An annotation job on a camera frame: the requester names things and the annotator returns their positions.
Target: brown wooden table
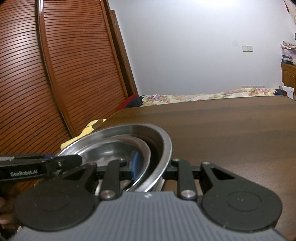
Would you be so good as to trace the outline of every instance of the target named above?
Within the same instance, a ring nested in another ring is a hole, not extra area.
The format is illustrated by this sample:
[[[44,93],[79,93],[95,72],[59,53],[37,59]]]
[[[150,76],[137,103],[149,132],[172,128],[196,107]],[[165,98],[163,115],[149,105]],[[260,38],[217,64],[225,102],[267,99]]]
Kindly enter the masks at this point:
[[[277,230],[296,237],[296,103],[284,96],[218,99],[124,109],[100,128],[130,122],[162,127],[172,157],[215,163],[277,193]],[[175,190],[168,181],[165,190]]]

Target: yellow cloth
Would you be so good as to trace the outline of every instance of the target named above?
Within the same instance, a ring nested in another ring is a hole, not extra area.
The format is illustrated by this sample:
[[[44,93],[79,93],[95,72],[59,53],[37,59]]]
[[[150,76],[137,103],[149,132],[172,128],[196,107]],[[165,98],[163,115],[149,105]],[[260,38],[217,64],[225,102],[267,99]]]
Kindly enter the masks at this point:
[[[65,147],[67,147],[68,145],[72,144],[73,142],[77,141],[78,139],[80,139],[81,137],[84,137],[86,135],[88,135],[89,133],[91,133],[94,128],[93,125],[95,123],[97,123],[98,120],[93,120],[90,123],[88,123],[86,125],[86,127],[82,130],[81,134],[77,137],[72,138],[71,140],[66,141],[65,143],[61,144],[61,150],[63,150]]]

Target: floral bedspread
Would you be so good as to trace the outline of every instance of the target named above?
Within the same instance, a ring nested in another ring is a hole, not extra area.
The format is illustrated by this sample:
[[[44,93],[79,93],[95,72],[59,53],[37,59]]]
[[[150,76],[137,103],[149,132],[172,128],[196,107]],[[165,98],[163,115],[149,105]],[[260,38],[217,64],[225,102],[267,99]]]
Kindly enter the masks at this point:
[[[217,94],[197,94],[197,95],[145,95],[142,99],[142,106],[179,103],[209,99],[225,99],[237,97],[253,97],[253,96],[274,96],[276,90],[273,88],[245,88],[233,91],[226,91]]]

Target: red cloth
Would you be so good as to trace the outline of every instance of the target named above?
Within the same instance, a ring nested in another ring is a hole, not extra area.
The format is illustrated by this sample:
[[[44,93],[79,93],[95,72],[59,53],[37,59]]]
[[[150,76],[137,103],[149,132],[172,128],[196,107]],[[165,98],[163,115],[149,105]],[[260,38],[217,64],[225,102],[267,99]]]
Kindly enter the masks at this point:
[[[123,110],[131,100],[137,97],[138,96],[136,94],[131,95],[128,99],[126,99],[126,101],[123,102],[123,104],[118,108],[118,110]]]

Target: white wall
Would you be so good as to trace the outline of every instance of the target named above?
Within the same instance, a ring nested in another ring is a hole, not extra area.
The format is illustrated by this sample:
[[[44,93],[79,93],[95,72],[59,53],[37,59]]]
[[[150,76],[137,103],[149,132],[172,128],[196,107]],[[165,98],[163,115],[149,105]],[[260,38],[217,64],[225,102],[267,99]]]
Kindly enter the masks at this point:
[[[278,87],[283,40],[296,26],[282,0],[109,0],[139,94]],[[253,45],[254,52],[243,52]]]

